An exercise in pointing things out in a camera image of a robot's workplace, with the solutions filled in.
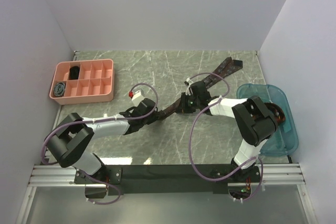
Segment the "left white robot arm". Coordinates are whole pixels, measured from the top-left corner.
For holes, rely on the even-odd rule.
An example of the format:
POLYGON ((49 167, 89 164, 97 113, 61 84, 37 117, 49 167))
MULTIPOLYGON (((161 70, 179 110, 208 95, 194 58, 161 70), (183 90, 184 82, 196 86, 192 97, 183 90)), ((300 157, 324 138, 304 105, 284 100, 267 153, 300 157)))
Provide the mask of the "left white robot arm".
POLYGON ((148 98, 134 101, 133 107, 107 118, 82 118, 78 113, 71 113, 46 138, 44 149, 49 149, 61 167, 79 169, 94 183, 106 182, 106 165, 96 154, 86 151, 90 141, 110 135, 129 135, 157 119, 156 104, 148 98))

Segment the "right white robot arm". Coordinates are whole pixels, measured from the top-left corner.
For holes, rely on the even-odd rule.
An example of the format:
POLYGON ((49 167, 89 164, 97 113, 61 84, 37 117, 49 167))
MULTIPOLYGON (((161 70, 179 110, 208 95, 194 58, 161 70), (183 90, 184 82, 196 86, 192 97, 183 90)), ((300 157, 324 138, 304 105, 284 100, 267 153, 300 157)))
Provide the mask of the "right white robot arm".
POLYGON ((235 119, 242 136, 242 143, 231 162, 231 172, 217 178, 204 176, 195 166, 191 152, 191 142, 188 143, 188 155, 191 166, 201 178, 218 182, 232 177, 242 182, 249 176, 249 171, 255 165, 261 148, 276 132, 286 116, 278 105, 263 102, 259 96, 246 99, 228 99, 223 95, 211 96, 202 81, 190 84, 186 92, 181 93, 181 100, 176 113, 190 114, 200 110, 196 120, 205 113, 210 116, 225 116, 235 119))

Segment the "brown blue floral tie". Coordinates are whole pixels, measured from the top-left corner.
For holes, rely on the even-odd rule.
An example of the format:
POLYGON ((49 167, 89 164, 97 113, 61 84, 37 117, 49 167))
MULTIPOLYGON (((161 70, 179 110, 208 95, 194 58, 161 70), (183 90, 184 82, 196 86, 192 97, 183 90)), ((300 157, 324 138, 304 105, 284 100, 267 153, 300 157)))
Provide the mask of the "brown blue floral tie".
MULTIPOLYGON (((214 74, 221 76, 222 78, 226 78, 227 76, 239 71, 243 68, 243 61, 236 60, 232 57, 227 57, 224 61, 221 62, 220 65, 213 71, 214 74)), ((207 89, 214 86, 216 83, 220 81, 220 78, 217 76, 207 74, 207 76, 202 80, 205 83, 207 89)), ((165 120, 170 115, 175 113, 177 107, 180 105, 181 98, 177 99, 174 103, 168 106, 166 109, 158 112, 158 120, 165 120)))

